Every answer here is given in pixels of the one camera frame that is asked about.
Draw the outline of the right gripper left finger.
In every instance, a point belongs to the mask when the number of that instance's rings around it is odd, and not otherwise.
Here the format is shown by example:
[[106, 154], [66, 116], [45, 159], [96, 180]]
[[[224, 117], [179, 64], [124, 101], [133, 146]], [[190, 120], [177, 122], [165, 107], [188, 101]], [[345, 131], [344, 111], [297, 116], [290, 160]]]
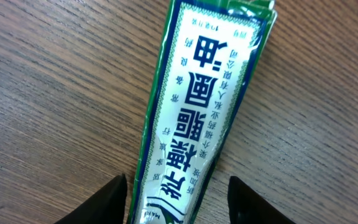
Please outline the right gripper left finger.
[[55, 224], [123, 224], [127, 180], [117, 175]]

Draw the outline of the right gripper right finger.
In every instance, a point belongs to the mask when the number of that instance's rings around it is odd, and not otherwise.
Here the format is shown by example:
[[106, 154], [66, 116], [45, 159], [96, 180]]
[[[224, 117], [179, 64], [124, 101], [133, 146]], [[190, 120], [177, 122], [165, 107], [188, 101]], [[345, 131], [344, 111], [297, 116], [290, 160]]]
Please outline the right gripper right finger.
[[295, 224], [236, 176], [229, 179], [227, 202], [231, 224]]

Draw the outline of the green white gum pack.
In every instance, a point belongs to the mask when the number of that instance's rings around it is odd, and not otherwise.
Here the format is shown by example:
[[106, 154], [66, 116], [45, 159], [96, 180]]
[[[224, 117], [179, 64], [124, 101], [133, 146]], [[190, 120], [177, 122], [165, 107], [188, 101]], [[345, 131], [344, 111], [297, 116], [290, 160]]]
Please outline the green white gum pack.
[[277, 18], [273, 1], [171, 1], [128, 223], [193, 223]]

